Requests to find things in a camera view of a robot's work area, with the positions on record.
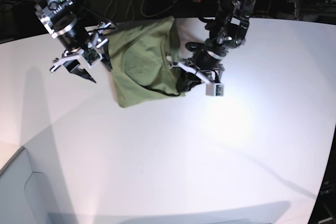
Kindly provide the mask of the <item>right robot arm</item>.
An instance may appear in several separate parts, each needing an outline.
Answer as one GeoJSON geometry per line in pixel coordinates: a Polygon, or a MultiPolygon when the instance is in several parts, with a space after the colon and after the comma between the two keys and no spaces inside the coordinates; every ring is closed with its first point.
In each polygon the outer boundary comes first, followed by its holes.
{"type": "Polygon", "coordinates": [[[112,70],[109,40],[104,34],[116,24],[85,5],[85,0],[42,0],[35,6],[35,15],[53,39],[63,45],[64,52],[55,58],[50,73],[65,67],[70,74],[93,81],[86,69],[81,68],[83,59],[89,68],[102,63],[112,70]]]}

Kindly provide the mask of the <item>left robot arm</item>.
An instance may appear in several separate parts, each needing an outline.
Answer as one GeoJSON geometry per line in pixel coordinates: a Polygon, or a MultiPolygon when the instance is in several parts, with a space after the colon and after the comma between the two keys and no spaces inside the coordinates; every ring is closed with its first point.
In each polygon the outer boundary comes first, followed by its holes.
{"type": "Polygon", "coordinates": [[[257,0],[217,0],[217,12],[213,19],[201,18],[209,32],[204,42],[187,42],[185,48],[192,53],[189,58],[172,62],[178,68],[176,83],[178,93],[191,91],[199,84],[206,84],[206,94],[223,96],[221,77],[224,67],[221,61],[230,49],[245,43],[245,37],[257,0]]]}

